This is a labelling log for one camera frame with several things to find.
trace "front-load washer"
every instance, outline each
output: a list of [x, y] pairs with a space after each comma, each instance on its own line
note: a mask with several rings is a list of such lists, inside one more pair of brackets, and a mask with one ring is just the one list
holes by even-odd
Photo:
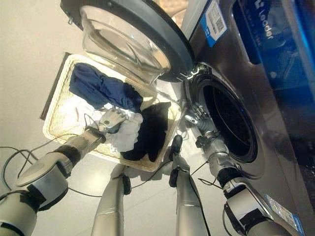
[[93, 59], [140, 83], [183, 85], [179, 101], [202, 104], [274, 218], [315, 232], [314, 2], [210, 0], [189, 41], [150, 0], [61, 8]]

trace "washer door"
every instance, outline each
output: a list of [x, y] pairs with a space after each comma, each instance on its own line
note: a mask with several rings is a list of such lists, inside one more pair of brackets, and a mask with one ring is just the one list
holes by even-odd
[[118, 72], [150, 84], [179, 82], [180, 73], [192, 71], [189, 42], [153, 1], [62, 0], [61, 8], [84, 31], [87, 53]]

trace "black joint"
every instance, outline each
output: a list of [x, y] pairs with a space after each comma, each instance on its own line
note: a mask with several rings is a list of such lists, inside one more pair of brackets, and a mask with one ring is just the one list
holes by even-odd
[[38, 212], [40, 201], [36, 199], [34, 196], [32, 196], [30, 193], [27, 194], [21, 194], [20, 195], [20, 202], [27, 204], [30, 208], [33, 209], [35, 213]]
[[102, 138], [102, 143], [106, 142], [105, 134], [103, 132], [99, 131], [98, 129], [96, 129], [96, 128], [92, 127], [92, 126], [87, 126], [85, 128], [85, 130], [89, 130], [94, 135], [101, 137]]
[[131, 182], [128, 176], [123, 175], [124, 184], [124, 195], [129, 195], [131, 193]]
[[257, 208], [247, 213], [240, 221], [245, 226], [245, 230], [248, 233], [250, 229], [264, 221], [267, 221], [269, 218], [265, 217], [260, 210]]
[[171, 146], [171, 153], [169, 155], [169, 159], [173, 161], [173, 155], [179, 154], [181, 152], [181, 147], [183, 143], [183, 137], [181, 135], [176, 135], [173, 139]]
[[15, 232], [19, 236], [25, 236], [21, 230], [16, 228], [14, 225], [11, 225], [8, 223], [0, 222], [0, 228], [9, 229], [9, 230]]
[[178, 169], [173, 169], [171, 175], [169, 176], [169, 186], [172, 188], [177, 187], [177, 177], [178, 177]]
[[208, 142], [209, 141], [208, 141], [207, 137], [198, 136], [197, 141], [196, 141], [196, 147], [197, 148], [204, 148], [207, 146]]
[[68, 188], [66, 188], [56, 199], [51, 201], [49, 204], [42, 206], [38, 211], [49, 210], [53, 205], [57, 204], [68, 192]]
[[71, 161], [73, 167], [81, 160], [79, 150], [69, 145], [62, 145], [53, 152], [59, 152], [65, 155]]
[[238, 177], [242, 177], [239, 171], [234, 167], [228, 167], [219, 171], [217, 180], [219, 181], [221, 187], [223, 188], [226, 185], [226, 183]]
[[244, 189], [246, 189], [245, 185], [239, 185], [236, 188], [233, 188], [229, 193], [225, 190], [223, 193], [224, 193], [226, 199], [229, 199], [229, 198], [233, 197], [234, 195], [242, 192]]
[[238, 222], [238, 220], [236, 219], [235, 215], [233, 214], [231, 208], [229, 207], [227, 203], [224, 204], [224, 210], [226, 212], [226, 215], [230, 219], [231, 224], [233, 228], [235, 229], [235, 231], [238, 232], [240, 235], [246, 235], [246, 231], [241, 226], [240, 222]]

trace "cable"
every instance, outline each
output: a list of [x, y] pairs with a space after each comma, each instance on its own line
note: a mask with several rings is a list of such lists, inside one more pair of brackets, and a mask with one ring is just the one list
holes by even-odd
[[167, 161], [167, 162], [165, 162], [163, 165], [161, 165], [161, 166], [154, 172], [153, 175], [151, 175], [150, 178], [148, 178], [148, 179], [147, 179], [146, 181], [144, 181], [143, 183], [138, 184], [138, 185], [136, 185], [136, 186], [134, 186], [134, 187], [132, 187], [132, 188], [139, 187], [139, 186], [145, 184], [146, 182], [150, 181], [150, 180], [156, 175], [156, 173], [157, 173], [163, 166], [165, 166], [167, 163], [170, 163], [170, 162], [172, 162], [172, 161]]
[[217, 178], [215, 178], [215, 180], [214, 180], [213, 182], [209, 182], [209, 181], [207, 181], [207, 180], [205, 180], [205, 179], [203, 179], [203, 178], [198, 178], [198, 180], [200, 180], [200, 181], [201, 181], [203, 184], [205, 184], [205, 185], [214, 186], [214, 187], [217, 187], [217, 188], [219, 188], [219, 189], [222, 189], [220, 186], [218, 186], [218, 185], [215, 184]]
[[42, 147], [48, 145], [48, 144], [51, 143], [52, 141], [54, 141], [54, 140], [56, 140], [56, 139], [58, 139], [58, 138], [60, 138], [60, 137], [62, 137], [62, 136], [65, 136], [65, 135], [75, 135], [75, 136], [78, 136], [77, 134], [71, 134], [71, 133], [70, 133], [70, 134], [62, 134], [62, 135], [59, 135], [59, 136], [55, 137], [54, 139], [52, 139], [52, 140], [50, 140], [50, 141], [48, 141], [48, 142], [46, 142], [46, 143], [44, 143], [44, 144], [38, 146], [38, 147], [35, 147], [35, 148], [31, 149], [30, 152], [29, 152], [29, 154], [28, 154], [28, 156], [27, 156], [27, 158], [26, 158], [26, 160], [25, 160], [25, 162], [24, 162], [24, 164], [23, 164], [23, 166], [22, 166], [22, 168], [20, 169], [20, 171], [19, 171], [19, 173], [18, 173], [18, 178], [20, 177], [20, 174], [22, 173], [23, 169], [25, 168], [25, 166], [26, 166], [26, 164], [27, 164], [27, 161], [29, 160], [30, 155], [31, 155], [31, 153], [32, 153], [33, 151], [35, 151], [35, 150], [37, 150], [37, 149], [40, 149], [40, 148], [42, 148]]
[[[32, 157], [33, 157], [35, 160], [38, 160], [38, 158], [36, 158], [36, 157], [32, 154], [33, 151], [35, 151], [35, 150], [37, 150], [37, 149], [40, 149], [40, 148], [42, 148], [42, 147], [48, 145], [48, 144], [51, 143], [52, 141], [56, 140], [57, 138], [60, 138], [60, 137], [65, 136], [65, 135], [75, 135], [75, 136], [78, 136], [77, 134], [72, 134], [72, 133], [63, 134], [63, 135], [60, 135], [60, 136], [58, 136], [58, 137], [56, 137], [56, 138], [54, 138], [54, 139], [52, 139], [52, 140], [50, 140], [50, 141], [48, 141], [48, 142], [46, 142], [46, 143], [40, 145], [40, 146], [38, 146], [38, 147], [35, 147], [35, 148], [31, 149], [31, 150], [27, 150], [27, 149], [18, 150], [17, 148], [9, 147], [9, 146], [2, 146], [2, 147], [0, 147], [0, 148], [11, 148], [11, 149], [16, 150], [16, 152], [13, 153], [13, 154], [5, 161], [5, 164], [4, 164], [4, 166], [2, 167], [1, 179], [2, 179], [2, 181], [3, 181], [3, 184], [4, 184], [9, 190], [11, 190], [10, 186], [8, 185], [8, 183], [7, 183], [6, 179], [5, 179], [5, 171], [6, 171], [6, 168], [7, 168], [8, 164], [10, 163], [10, 161], [11, 161], [17, 154], [21, 153], [21, 154], [25, 157], [25, 159], [26, 159], [26, 161], [25, 161], [25, 163], [24, 163], [22, 169], [21, 169], [20, 172], [19, 172], [19, 174], [20, 174], [20, 173], [23, 171], [23, 169], [24, 169], [24, 167], [25, 167], [25, 165], [26, 165], [27, 162], [29, 162], [31, 165], [33, 165], [33, 163], [29, 160], [30, 155], [32, 155]], [[26, 152], [29, 153], [27, 157], [23, 154], [23, 151], [26, 151]], [[75, 190], [75, 189], [70, 188], [70, 187], [69, 187], [69, 189], [72, 190], [72, 191], [74, 191], [74, 192], [76, 192], [76, 193], [79, 193], [79, 194], [82, 194], [82, 195], [85, 195], [85, 196], [89, 196], [89, 197], [97, 197], [97, 198], [102, 197], [102, 196], [96, 196], [96, 195], [86, 194], [86, 193], [80, 192], [80, 191]], [[11, 194], [11, 193], [16, 193], [16, 191], [12, 191], [12, 192], [9, 192], [9, 193], [7, 193], [7, 194], [4, 194], [4, 195], [2, 195], [2, 196], [0, 197], [0, 199], [2, 199], [2, 197], [5, 198], [7, 195], [9, 195], [9, 194]]]
[[11, 190], [10, 186], [8, 185], [6, 179], [5, 179], [5, 171], [6, 171], [6, 167], [8, 166], [8, 164], [10, 163], [10, 161], [19, 153], [22, 153], [23, 151], [28, 151], [30, 152], [29, 150], [26, 150], [26, 149], [22, 149], [22, 150], [18, 150], [16, 151], [15, 153], [13, 153], [4, 163], [3, 167], [2, 167], [2, 171], [1, 171], [1, 179], [2, 179], [2, 182], [3, 184], [7, 187], [7, 189]]
[[99, 130], [99, 126], [98, 126], [97, 122], [90, 115], [84, 113], [83, 116], [84, 116], [84, 121], [85, 121], [85, 127], [88, 127], [87, 119], [85, 117], [85, 116], [88, 116], [88, 118], [90, 118], [93, 121], [93, 124], [96, 124], [97, 129]]
[[73, 192], [76, 192], [76, 193], [79, 193], [79, 194], [82, 194], [82, 195], [85, 195], [85, 196], [88, 196], [88, 197], [94, 197], [94, 198], [101, 198], [102, 196], [97, 196], [97, 195], [91, 195], [91, 194], [87, 194], [87, 193], [82, 193], [82, 192], [80, 192], [80, 191], [78, 191], [78, 190], [75, 190], [75, 189], [73, 189], [73, 188], [68, 188], [68, 189], [70, 189], [71, 191], [73, 191]]
[[199, 166], [199, 167], [197, 168], [197, 170], [195, 170], [194, 172], [192, 172], [191, 176], [192, 176], [193, 174], [195, 174], [197, 171], [199, 171], [200, 168], [203, 167], [203, 166], [204, 166], [205, 164], [207, 164], [207, 163], [208, 163], [208, 161], [206, 161], [206, 162], [203, 163], [201, 166]]
[[0, 196], [0, 201], [4, 198], [6, 198], [8, 195], [10, 194], [13, 194], [13, 193], [21, 193], [21, 194], [27, 194], [28, 192], [25, 191], [25, 190], [15, 190], [15, 191], [12, 191], [12, 192], [8, 192], [8, 193], [5, 193], [3, 195]]
[[229, 154], [228, 154], [227, 152], [225, 152], [225, 151], [216, 151], [216, 152], [212, 153], [212, 154], [209, 156], [208, 160], [205, 161], [205, 163], [203, 163], [201, 166], [199, 166], [199, 167], [197, 168], [197, 170], [195, 170], [194, 172], [192, 172], [191, 176], [192, 176], [193, 174], [195, 174], [197, 171], [199, 171], [200, 168], [203, 167], [205, 164], [209, 163], [210, 158], [211, 158], [212, 156], [214, 156], [215, 154], [218, 154], [218, 153], [224, 153], [224, 154], [229, 155]]
[[191, 175], [189, 176], [189, 182], [190, 182], [190, 185], [191, 185], [191, 187], [192, 187], [192, 189], [193, 189], [193, 191], [194, 191], [194, 193], [195, 193], [195, 195], [196, 195], [196, 197], [198, 198], [198, 201], [199, 201], [199, 203], [200, 203], [200, 209], [201, 209], [203, 221], [205, 222], [205, 225], [206, 225], [206, 229], [207, 229], [208, 236], [211, 236], [210, 231], [209, 231], [209, 227], [208, 227], [208, 224], [207, 224], [206, 216], [205, 216], [205, 213], [203, 212], [203, 207], [202, 207], [202, 204], [201, 204], [201, 199], [200, 199], [198, 193], [196, 192], [196, 190], [195, 190], [195, 188], [194, 188], [194, 186], [193, 186], [193, 184], [192, 184], [192, 177], [191, 177]]
[[232, 236], [232, 234], [227, 230], [227, 227], [225, 225], [225, 208], [223, 209], [223, 213], [222, 213], [222, 222], [223, 222], [223, 227], [224, 227], [224, 230], [226, 231], [226, 233], [228, 234], [228, 236]]
[[10, 149], [13, 149], [13, 150], [16, 150], [18, 151], [19, 149], [15, 148], [15, 147], [10, 147], [10, 146], [0, 146], [0, 148], [10, 148]]

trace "white floor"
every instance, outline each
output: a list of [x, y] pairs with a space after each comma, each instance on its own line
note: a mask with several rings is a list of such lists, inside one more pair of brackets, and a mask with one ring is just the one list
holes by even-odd
[[[33, 148], [46, 142], [39, 119], [65, 52], [84, 54], [82, 32], [67, 23], [59, 7], [60, 0], [1, 1], [0, 7], [0, 145]], [[195, 170], [204, 162], [193, 147], [192, 134], [184, 141], [182, 156]], [[52, 143], [39, 150], [40, 156], [58, 146]], [[0, 148], [0, 167], [11, 150]], [[7, 170], [13, 184], [22, 159], [17, 157]], [[87, 155], [72, 172], [69, 185], [77, 190], [101, 195], [115, 166], [114, 163]], [[169, 168], [160, 180], [136, 188], [124, 198], [125, 235], [175, 235], [176, 189], [168, 185]], [[134, 186], [148, 178], [141, 173], [131, 179]], [[194, 179], [204, 205], [212, 235], [226, 235], [222, 226], [225, 198], [222, 191], [203, 185], [198, 177], [213, 180], [204, 166]], [[0, 184], [0, 194], [6, 192]], [[49, 211], [38, 213], [33, 236], [88, 236], [99, 199], [69, 193]]]

